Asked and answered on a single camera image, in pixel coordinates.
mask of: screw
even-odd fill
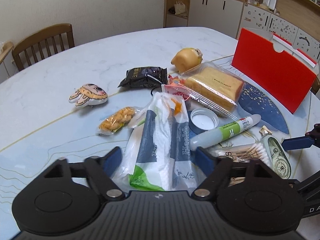
[[[119,189],[111,189],[107,191],[108,197],[120,197],[122,195],[122,191]]]
[[[207,189],[204,189],[204,188],[200,188],[200,189],[195,190],[194,193],[198,197],[207,197],[207,196],[209,196],[210,191]]]

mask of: sticker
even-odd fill
[[[222,140],[227,140],[236,134],[243,132],[253,126],[253,120],[251,117],[241,118],[236,122],[231,122],[219,127],[222,133]]]

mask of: plush toy face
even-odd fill
[[[69,102],[76,103],[76,106],[94,106],[103,104],[107,100],[107,93],[95,84],[83,85],[69,98]]]

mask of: plush toy ear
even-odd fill
[[[85,106],[86,103],[89,101],[89,97],[86,95],[82,95],[79,100],[76,102],[76,106]]]
[[[69,97],[69,103],[74,103],[76,101],[78,101],[78,97],[81,95],[80,91],[77,90],[76,92],[74,92],[70,97]]]

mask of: ribbed gray surface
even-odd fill
[[[89,226],[75,233],[34,236],[22,232],[14,240],[302,240],[295,232],[281,236],[254,236],[229,226],[209,202],[187,192],[134,191],[130,197],[108,203]]]

